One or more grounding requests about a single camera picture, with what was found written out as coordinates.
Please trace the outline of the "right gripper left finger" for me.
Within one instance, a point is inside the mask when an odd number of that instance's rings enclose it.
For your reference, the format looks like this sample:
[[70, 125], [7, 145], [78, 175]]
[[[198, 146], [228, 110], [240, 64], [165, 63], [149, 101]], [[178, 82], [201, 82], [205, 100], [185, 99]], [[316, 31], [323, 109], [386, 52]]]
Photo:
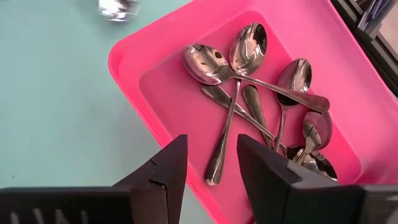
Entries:
[[0, 189], [0, 224], [179, 224], [187, 158], [181, 134], [112, 186]]

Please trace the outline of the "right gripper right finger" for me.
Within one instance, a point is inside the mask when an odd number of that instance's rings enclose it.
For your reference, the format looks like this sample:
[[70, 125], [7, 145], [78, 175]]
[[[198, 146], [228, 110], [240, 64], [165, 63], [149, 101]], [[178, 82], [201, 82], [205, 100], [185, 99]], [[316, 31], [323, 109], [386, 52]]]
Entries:
[[247, 134], [236, 149], [256, 224], [398, 224], [398, 184], [343, 185]]

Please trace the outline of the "teal-handled metal spoon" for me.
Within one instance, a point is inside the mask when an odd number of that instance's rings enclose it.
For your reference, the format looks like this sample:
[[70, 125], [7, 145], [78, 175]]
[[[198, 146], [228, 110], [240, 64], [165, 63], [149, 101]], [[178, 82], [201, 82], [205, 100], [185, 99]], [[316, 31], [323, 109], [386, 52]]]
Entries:
[[98, 0], [99, 13], [113, 22], [126, 22], [136, 17], [140, 11], [138, 0]]

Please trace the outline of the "pink plastic bin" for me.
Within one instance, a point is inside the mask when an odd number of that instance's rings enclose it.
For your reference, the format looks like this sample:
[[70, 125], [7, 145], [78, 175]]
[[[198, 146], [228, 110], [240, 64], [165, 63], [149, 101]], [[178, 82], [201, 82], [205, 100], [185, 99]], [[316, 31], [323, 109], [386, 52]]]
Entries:
[[333, 135], [323, 150], [342, 184], [398, 184], [398, 100], [330, 0], [193, 0], [120, 40], [108, 66], [115, 82], [161, 146], [188, 136], [187, 182], [217, 224], [253, 224], [240, 175], [239, 134], [260, 132], [235, 115], [221, 183], [204, 181], [227, 110], [201, 92], [183, 66], [190, 44], [227, 55], [252, 22], [266, 30], [265, 60], [254, 77], [275, 83], [296, 58], [313, 72], [310, 91], [329, 99]]

